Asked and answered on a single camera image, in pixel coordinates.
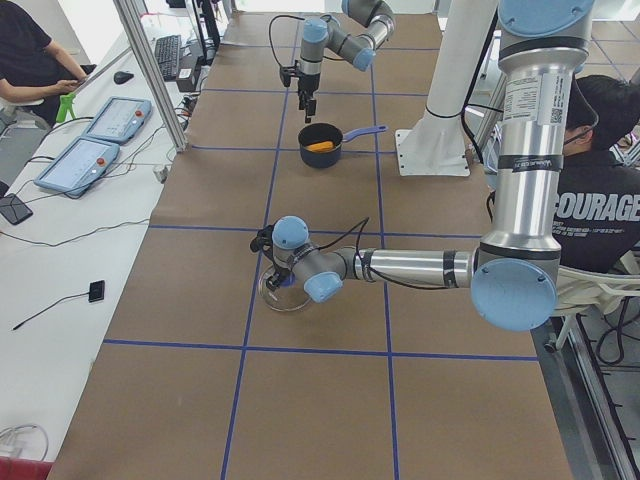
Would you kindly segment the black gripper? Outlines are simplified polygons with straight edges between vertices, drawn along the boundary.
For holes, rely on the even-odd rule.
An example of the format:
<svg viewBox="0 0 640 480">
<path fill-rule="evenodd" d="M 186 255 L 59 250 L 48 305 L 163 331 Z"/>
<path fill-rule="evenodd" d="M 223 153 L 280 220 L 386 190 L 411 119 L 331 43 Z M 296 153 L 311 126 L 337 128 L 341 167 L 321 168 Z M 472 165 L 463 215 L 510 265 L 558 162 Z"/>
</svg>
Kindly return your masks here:
<svg viewBox="0 0 640 480">
<path fill-rule="evenodd" d="M 314 95 L 319 88 L 319 83 L 319 74 L 301 74 L 298 78 L 299 109 L 305 110 L 305 124 L 310 124 L 312 117 L 316 115 L 317 100 Z"/>
<path fill-rule="evenodd" d="M 278 288 L 288 288 L 295 284 L 295 275 L 286 267 L 273 263 L 274 272 L 265 280 L 265 285 L 270 291 Z"/>
</svg>

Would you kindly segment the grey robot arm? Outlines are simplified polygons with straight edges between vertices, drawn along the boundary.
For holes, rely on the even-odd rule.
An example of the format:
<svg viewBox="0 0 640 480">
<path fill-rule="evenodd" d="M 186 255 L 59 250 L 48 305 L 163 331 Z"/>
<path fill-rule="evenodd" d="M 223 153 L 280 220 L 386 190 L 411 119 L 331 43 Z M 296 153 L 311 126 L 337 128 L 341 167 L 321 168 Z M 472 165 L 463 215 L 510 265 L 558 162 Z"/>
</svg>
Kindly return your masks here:
<svg viewBox="0 0 640 480">
<path fill-rule="evenodd" d="M 348 33 L 331 14 L 303 21 L 300 54 L 294 63 L 293 76 L 298 79 L 299 109 L 310 123 L 316 114 L 315 92 L 319 89 L 325 51 L 359 71 L 366 71 L 376 51 L 395 31 L 395 15 L 385 1 L 343 1 L 343 13 L 364 28 L 360 34 Z"/>
<path fill-rule="evenodd" d="M 423 117 L 396 132 L 403 177 L 423 177 L 430 193 L 400 220 L 421 218 L 448 233 L 475 233 L 470 251 L 317 245 L 306 223 L 286 216 L 252 242 L 270 268 L 259 290 L 271 308 L 295 310 L 333 297 L 346 280 L 418 290 L 466 288 L 479 315 L 512 331 L 545 323 L 557 304 L 561 248 L 552 236 L 563 167 L 570 89 L 588 55 L 589 1 L 460 1 L 445 29 Z M 464 112 L 477 70 L 455 55 L 486 53 L 501 36 L 501 137 L 493 216 L 482 220 L 463 151 Z"/>
</svg>

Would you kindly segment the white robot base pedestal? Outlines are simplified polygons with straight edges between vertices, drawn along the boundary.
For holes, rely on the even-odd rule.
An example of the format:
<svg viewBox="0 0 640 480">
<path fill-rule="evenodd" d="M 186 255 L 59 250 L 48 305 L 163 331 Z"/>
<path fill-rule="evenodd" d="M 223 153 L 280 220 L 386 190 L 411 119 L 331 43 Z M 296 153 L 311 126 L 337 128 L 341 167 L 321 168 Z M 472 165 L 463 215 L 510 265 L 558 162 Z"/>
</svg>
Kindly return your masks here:
<svg viewBox="0 0 640 480">
<path fill-rule="evenodd" d="M 470 175 L 462 119 L 497 8 L 494 0 L 451 3 L 424 115 L 411 129 L 395 132 L 402 176 Z"/>
</svg>

